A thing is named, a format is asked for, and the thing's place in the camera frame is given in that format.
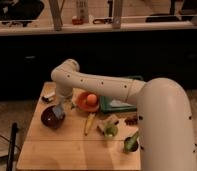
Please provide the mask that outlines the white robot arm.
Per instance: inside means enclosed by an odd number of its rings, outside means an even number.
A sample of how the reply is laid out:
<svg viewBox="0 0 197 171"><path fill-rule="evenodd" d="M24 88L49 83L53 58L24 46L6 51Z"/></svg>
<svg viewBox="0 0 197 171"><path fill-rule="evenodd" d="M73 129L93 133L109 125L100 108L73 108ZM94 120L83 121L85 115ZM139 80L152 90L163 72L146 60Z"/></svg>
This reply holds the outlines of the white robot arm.
<svg viewBox="0 0 197 171"><path fill-rule="evenodd" d="M197 171L192 112L188 96L174 80L148 82L84 74L74 59L51 72L60 99L80 88L137 107L142 171Z"/></svg>

